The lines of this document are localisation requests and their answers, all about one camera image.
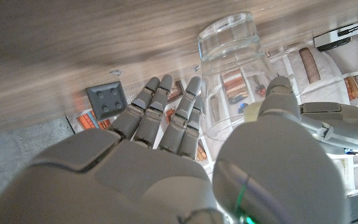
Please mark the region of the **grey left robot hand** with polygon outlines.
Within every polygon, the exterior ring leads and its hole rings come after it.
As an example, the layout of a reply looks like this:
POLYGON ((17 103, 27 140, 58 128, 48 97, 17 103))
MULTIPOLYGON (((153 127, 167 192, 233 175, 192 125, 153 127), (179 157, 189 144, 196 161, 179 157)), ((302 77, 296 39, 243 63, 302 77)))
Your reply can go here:
POLYGON ((301 124, 330 154, 358 153, 358 107, 334 102, 300 105, 301 124))

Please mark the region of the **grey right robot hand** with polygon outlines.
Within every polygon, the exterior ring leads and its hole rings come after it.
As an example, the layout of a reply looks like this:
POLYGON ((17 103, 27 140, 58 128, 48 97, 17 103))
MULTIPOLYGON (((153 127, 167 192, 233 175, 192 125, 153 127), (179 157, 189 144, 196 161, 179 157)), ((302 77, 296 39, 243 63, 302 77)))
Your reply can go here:
POLYGON ((224 142, 212 175, 195 161, 199 77, 158 148, 170 76, 152 78, 109 129, 89 129, 34 157, 0 194, 0 223, 349 223, 342 178, 301 125, 287 77, 255 121, 224 142))

